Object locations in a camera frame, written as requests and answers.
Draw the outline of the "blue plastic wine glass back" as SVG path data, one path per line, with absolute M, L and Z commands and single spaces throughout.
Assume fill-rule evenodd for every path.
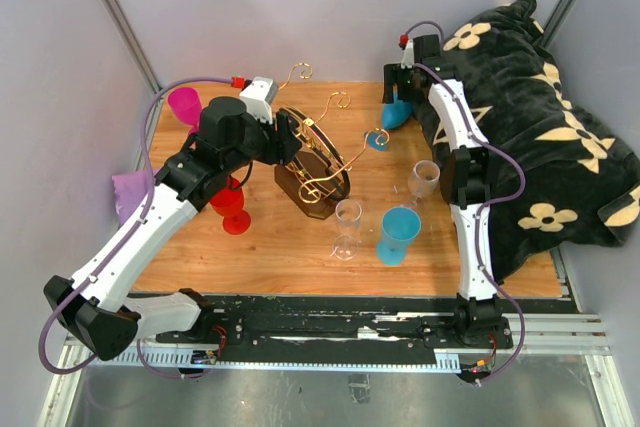
M 381 128 L 369 131 L 364 135 L 366 145 L 379 151 L 387 150 L 390 143 L 390 132 L 404 125 L 412 115 L 412 104 L 400 100 L 398 95 L 394 94 L 391 103 L 383 104 Z

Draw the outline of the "blue plastic wine glass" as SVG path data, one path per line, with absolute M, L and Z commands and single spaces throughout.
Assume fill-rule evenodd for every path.
M 388 265 L 402 263 L 421 228 L 421 219 L 414 210 L 405 206 L 389 209 L 382 218 L 381 239 L 376 245 L 378 259 Z
M 387 150 L 390 143 L 390 132 L 404 125 L 412 115 L 412 104 L 400 100 L 398 95 L 394 94 L 391 103 L 383 104 L 381 128 L 369 131 L 364 135 L 366 145 L 379 151 Z

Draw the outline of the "red plastic wine glass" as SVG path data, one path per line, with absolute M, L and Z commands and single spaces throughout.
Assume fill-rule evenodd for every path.
M 222 227 L 228 234 L 241 235 L 250 227 L 251 216 L 244 209 L 244 193 L 236 178 L 230 177 L 227 186 L 216 193 L 209 204 L 223 218 Z

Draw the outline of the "clear wine glass back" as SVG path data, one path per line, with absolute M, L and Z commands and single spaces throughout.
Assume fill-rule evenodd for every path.
M 335 208 L 338 235 L 332 244 L 332 255 L 340 260 L 353 259 L 359 248 L 358 232 L 362 217 L 361 205 L 352 199 L 340 201 Z

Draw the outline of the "clear wine glass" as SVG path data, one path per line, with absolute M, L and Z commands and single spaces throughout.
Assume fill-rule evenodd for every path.
M 338 235 L 332 244 L 332 255 L 340 260 L 353 259 L 359 248 L 358 232 L 362 217 L 361 205 L 352 199 L 340 201 L 335 208 Z
M 408 194 L 403 205 L 416 209 L 438 187 L 440 168 L 431 160 L 420 160 L 414 164 L 408 175 Z

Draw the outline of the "magenta plastic wine glass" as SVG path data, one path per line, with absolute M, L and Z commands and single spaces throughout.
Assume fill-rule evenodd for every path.
M 199 130 L 202 104 L 199 93 L 194 88 L 178 87 L 169 93 L 167 101 L 175 117 L 189 126 L 190 134 Z

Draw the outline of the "clear wine glass front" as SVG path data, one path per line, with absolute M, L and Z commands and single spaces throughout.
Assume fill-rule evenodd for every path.
M 431 160 L 420 160 L 414 164 L 408 175 L 408 194 L 403 205 L 416 209 L 438 187 L 440 168 Z

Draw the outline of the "blue plastic wine glass front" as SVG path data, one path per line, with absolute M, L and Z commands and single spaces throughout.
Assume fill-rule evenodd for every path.
M 402 263 L 421 228 L 421 219 L 414 210 L 405 206 L 389 209 L 382 218 L 381 239 L 376 245 L 378 259 L 388 265 Z

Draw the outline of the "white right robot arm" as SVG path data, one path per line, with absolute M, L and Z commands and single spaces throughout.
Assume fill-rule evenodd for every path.
M 474 347 L 500 330 L 491 266 L 489 213 L 494 156 L 471 112 L 462 81 L 446 62 L 436 34 L 400 36 L 401 61 L 383 67 L 383 102 L 426 102 L 444 129 L 449 155 L 441 170 L 440 192 L 451 208 L 460 255 L 460 283 L 450 330 Z

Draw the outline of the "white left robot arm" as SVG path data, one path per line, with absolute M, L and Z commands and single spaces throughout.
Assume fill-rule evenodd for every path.
M 254 161 L 291 161 L 302 146 L 297 127 L 282 111 L 260 121 L 240 98 L 211 100 L 198 130 L 156 172 L 151 192 L 111 240 L 71 278 L 47 282 L 44 295 L 55 318 L 103 361 L 138 339 L 166 332 L 181 332 L 195 343 L 207 340 L 214 307 L 194 290 L 138 300 L 128 294 L 171 237 L 228 187 L 234 172 Z

